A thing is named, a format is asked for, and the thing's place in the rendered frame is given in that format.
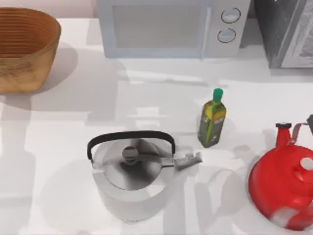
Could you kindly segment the green oil bottle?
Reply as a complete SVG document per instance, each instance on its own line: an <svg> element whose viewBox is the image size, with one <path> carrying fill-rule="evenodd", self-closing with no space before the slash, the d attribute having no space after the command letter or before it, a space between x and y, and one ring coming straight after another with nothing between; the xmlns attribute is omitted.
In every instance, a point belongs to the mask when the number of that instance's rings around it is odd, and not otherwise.
<svg viewBox="0 0 313 235"><path fill-rule="evenodd" d="M205 148L216 145L220 140L226 116L226 107L222 103L223 94L221 88L216 88L212 100L202 107L198 140Z"/></svg>

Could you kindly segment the microwave oven door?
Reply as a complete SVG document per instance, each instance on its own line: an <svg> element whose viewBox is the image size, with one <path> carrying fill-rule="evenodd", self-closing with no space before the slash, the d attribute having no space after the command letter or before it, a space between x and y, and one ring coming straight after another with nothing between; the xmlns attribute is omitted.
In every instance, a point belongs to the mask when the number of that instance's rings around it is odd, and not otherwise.
<svg viewBox="0 0 313 235"><path fill-rule="evenodd" d="M210 0L96 0L108 58L203 58Z"/></svg>

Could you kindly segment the round microwave knob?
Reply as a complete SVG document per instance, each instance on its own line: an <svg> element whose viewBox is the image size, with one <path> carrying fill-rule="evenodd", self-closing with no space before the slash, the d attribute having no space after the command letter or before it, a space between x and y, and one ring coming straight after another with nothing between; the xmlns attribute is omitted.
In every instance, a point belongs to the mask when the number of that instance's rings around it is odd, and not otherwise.
<svg viewBox="0 0 313 235"><path fill-rule="evenodd" d="M231 28L228 28L226 30L221 30L218 33L217 38L218 38L219 42L221 42L223 44L227 44L227 43L230 43L230 42L235 40L236 32Z"/></svg>
<svg viewBox="0 0 313 235"><path fill-rule="evenodd" d="M231 24L236 22L241 16L241 12L238 8L230 8L230 9L226 9L222 12L221 14L221 19L223 22L227 23L227 24Z"/></svg>

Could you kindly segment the pale microwave oven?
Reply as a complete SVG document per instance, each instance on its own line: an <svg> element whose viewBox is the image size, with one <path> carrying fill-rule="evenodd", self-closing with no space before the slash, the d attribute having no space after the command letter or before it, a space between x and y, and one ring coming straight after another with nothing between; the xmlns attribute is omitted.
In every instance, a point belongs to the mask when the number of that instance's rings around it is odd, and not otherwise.
<svg viewBox="0 0 313 235"><path fill-rule="evenodd" d="M229 58L250 0L96 0L109 58Z"/></svg>

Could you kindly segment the red kettle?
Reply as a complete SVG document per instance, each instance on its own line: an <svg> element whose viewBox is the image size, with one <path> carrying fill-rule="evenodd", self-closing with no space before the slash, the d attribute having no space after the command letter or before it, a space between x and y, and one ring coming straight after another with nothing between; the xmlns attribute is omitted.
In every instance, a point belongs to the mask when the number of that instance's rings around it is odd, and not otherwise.
<svg viewBox="0 0 313 235"><path fill-rule="evenodd" d="M277 123L275 147L255 163L248 178L248 192L258 211L275 225L293 231L313 226L313 168L301 164L313 161L313 150L296 145L304 125L313 134L313 115L295 126Z"/></svg>

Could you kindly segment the woven wooden basket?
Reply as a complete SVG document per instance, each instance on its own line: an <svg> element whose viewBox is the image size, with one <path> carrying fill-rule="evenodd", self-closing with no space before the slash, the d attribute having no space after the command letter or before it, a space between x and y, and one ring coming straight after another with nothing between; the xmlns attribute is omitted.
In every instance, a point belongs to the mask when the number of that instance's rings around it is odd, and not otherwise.
<svg viewBox="0 0 313 235"><path fill-rule="evenodd" d="M59 22L48 13L0 7L0 94L40 89L52 68L60 36Z"/></svg>

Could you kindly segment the grey cabinet with dark inside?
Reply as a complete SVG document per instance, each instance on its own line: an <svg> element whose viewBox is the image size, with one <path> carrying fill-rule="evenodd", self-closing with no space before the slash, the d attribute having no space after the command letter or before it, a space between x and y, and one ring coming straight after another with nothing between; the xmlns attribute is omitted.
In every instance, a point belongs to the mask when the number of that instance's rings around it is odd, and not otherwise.
<svg viewBox="0 0 313 235"><path fill-rule="evenodd" d="M313 0L254 0L272 69L313 68Z"/></svg>

